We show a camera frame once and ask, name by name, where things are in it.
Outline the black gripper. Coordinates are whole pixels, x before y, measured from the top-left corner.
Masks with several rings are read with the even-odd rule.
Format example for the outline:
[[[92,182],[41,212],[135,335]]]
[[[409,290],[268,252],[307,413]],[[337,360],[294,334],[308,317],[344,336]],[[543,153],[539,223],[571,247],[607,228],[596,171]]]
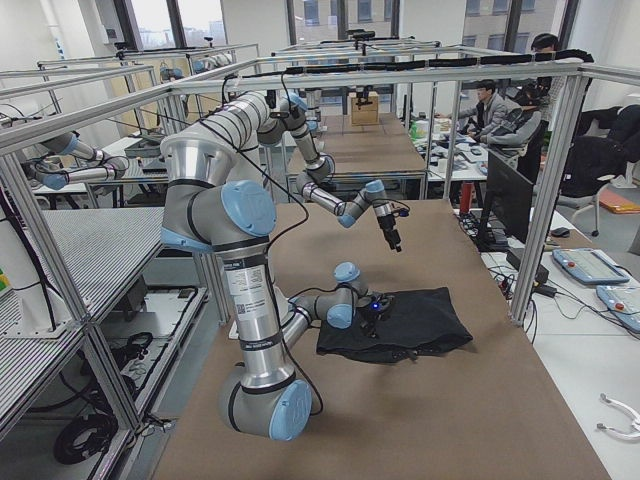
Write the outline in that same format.
[[[401,238],[396,229],[396,221],[393,214],[378,216],[377,221],[383,232],[384,238],[391,250],[401,251]]]
[[[376,329],[377,323],[382,319],[380,312],[365,312],[360,321],[360,330],[367,338],[377,339],[378,333]]]

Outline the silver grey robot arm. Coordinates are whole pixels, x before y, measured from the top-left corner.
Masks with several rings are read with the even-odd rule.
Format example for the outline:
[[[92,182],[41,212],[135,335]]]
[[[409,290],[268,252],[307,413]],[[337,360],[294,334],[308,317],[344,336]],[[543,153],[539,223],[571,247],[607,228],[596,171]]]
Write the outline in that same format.
[[[401,250],[401,238],[395,218],[406,216],[406,209],[395,209],[388,199],[382,181],[373,180],[351,201],[343,201],[321,187],[335,173],[331,155],[317,150],[306,118],[306,104],[295,94],[281,99],[278,109],[268,114],[267,121],[257,129],[258,142],[265,146],[277,144],[284,132],[289,132],[305,161],[305,169],[296,177],[298,193],[332,212],[345,228],[353,226],[368,208],[373,208],[379,227],[392,250]]]
[[[351,326],[357,310],[373,300],[360,269],[350,262],[336,267],[336,284],[323,294],[285,297],[276,287],[268,257],[275,203],[262,183],[231,180],[230,173],[252,160],[255,147],[275,144],[284,133],[294,138],[306,164],[297,181],[300,200],[331,212],[344,227],[373,210],[398,249],[395,215],[381,182],[369,182],[349,202],[320,187],[334,172],[334,160],[317,149],[303,111],[290,100],[271,106],[263,92],[242,93],[161,144],[169,172],[162,242],[217,256],[236,314],[243,359],[220,392],[220,416],[238,432],[278,441],[302,433],[319,399],[291,347],[314,321]]]

